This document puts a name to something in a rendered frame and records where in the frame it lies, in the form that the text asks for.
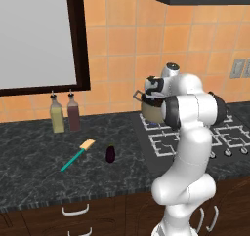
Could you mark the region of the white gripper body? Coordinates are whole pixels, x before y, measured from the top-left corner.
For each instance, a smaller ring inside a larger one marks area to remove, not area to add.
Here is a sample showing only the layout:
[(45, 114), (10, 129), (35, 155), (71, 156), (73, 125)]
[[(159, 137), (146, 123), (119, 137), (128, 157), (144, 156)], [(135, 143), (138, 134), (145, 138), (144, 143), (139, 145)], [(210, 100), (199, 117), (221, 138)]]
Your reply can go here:
[(164, 80), (159, 77), (149, 76), (145, 80), (145, 93), (152, 97), (163, 97)]

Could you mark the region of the purple eggplant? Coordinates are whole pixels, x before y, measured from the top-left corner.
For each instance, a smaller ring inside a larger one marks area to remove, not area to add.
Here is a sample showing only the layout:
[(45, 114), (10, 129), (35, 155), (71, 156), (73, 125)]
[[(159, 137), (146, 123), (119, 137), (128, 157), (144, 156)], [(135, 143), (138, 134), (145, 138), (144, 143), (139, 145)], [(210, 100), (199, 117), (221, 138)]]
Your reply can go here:
[(115, 149), (112, 144), (106, 149), (105, 159), (108, 163), (113, 163), (115, 160)]

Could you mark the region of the black gas hob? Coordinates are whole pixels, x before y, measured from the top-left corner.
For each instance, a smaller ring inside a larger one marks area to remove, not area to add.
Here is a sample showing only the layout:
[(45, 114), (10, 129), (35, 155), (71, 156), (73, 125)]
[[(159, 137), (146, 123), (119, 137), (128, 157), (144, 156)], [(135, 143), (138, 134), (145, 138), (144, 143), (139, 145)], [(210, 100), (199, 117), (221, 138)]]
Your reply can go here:
[[(156, 177), (164, 174), (173, 164), (177, 154), (179, 132), (173, 131), (165, 124), (148, 122), (141, 112), (133, 112), (130, 117), (149, 171)], [(227, 119), (219, 125), (211, 126), (210, 133), (211, 152), (216, 154), (216, 158), (209, 159), (207, 168), (250, 161), (250, 129), (229, 109)], [(248, 154), (242, 154), (241, 147), (246, 147)], [(230, 157), (224, 154), (226, 149), (231, 151)]]

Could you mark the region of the dark red vinegar bottle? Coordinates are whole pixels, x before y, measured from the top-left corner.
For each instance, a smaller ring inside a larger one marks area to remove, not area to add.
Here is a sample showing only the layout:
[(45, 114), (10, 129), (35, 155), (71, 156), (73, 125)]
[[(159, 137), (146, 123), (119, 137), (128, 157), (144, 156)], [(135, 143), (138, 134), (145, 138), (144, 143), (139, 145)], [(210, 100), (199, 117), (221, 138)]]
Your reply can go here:
[(74, 93), (69, 91), (69, 102), (67, 105), (69, 128), (75, 132), (80, 130), (80, 117), (78, 103), (74, 100)]

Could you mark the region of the yellow oil bottle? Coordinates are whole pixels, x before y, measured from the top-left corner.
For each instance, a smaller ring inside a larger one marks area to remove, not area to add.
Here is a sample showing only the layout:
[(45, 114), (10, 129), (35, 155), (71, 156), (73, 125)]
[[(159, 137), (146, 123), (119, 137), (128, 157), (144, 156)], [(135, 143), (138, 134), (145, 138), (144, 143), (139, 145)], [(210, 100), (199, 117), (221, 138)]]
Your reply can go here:
[(50, 95), (52, 104), (50, 107), (50, 115), (52, 119), (53, 131), (55, 133), (64, 132), (63, 107), (58, 103), (55, 93)]

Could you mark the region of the dark framed window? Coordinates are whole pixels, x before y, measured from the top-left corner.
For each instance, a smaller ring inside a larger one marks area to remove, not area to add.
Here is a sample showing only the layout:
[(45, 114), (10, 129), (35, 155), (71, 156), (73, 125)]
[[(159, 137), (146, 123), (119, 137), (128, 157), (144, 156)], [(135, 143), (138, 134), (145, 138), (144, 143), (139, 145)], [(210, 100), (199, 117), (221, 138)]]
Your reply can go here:
[(88, 91), (83, 0), (0, 0), (0, 97)]

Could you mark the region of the dark wood cupboard door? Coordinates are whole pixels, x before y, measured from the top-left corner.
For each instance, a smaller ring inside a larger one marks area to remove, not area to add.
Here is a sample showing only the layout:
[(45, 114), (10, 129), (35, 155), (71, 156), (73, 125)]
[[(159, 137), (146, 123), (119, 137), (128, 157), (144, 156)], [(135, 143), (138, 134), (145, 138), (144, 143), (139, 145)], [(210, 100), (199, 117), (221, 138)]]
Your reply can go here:
[[(200, 219), (200, 208), (205, 218), (199, 236), (250, 236), (250, 177), (220, 180), (216, 183), (215, 196), (204, 202), (191, 216), (190, 225), (196, 229)], [(208, 232), (214, 216), (214, 206), (219, 216), (214, 229)]]
[(151, 236), (152, 230), (163, 218), (164, 209), (150, 193), (127, 195), (126, 236)]

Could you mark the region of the dark wood drawer front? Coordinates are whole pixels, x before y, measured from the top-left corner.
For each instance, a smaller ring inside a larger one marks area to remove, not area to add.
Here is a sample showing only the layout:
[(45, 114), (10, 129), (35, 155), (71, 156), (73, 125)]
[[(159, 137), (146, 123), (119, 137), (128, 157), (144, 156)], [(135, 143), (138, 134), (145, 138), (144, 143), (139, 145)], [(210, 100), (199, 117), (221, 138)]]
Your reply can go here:
[[(64, 216), (62, 208), (67, 212), (75, 212), (84, 210), (90, 205), (88, 213), (81, 216)], [(65, 203), (61, 205), (54, 205), (50, 207), (30, 209), (22, 212), (24, 220), (27, 224), (66, 224), (80, 221), (81, 219), (94, 218), (112, 218), (113, 214), (123, 209), (125, 205), (125, 198), (108, 197), (96, 200), (86, 200), (76, 203)]]
[(41, 236), (67, 236), (67, 231), (71, 229), (76, 230), (88, 230), (93, 228), (92, 236), (124, 236), (124, 232), (120, 227), (116, 227), (114, 223), (110, 221), (90, 221), (89, 223), (79, 223), (74, 225), (68, 225), (63, 227), (54, 227), (45, 230)]

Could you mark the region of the grey wall outlet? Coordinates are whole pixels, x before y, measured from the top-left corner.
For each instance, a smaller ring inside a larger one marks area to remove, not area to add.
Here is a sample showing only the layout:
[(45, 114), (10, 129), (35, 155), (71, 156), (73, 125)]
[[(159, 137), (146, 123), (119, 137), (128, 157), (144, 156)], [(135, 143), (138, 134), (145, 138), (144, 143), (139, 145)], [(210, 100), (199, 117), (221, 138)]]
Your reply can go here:
[(230, 78), (239, 78), (245, 65), (245, 59), (235, 59), (230, 72)]
[(244, 78), (250, 78), (250, 58), (247, 59), (247, 63), (244, 70)]

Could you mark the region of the teal handled spatula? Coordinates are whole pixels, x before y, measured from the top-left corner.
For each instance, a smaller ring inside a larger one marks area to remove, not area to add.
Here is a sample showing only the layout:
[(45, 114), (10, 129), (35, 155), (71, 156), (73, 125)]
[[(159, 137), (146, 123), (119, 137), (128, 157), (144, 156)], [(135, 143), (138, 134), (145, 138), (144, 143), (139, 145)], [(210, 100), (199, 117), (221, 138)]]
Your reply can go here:
[(80, 145), (80, 150), (61, 168), (64, 172), (76, 159), (78, 159), (85, 151), (87, 151), (96, 141), (94, 139), (87, 139)]

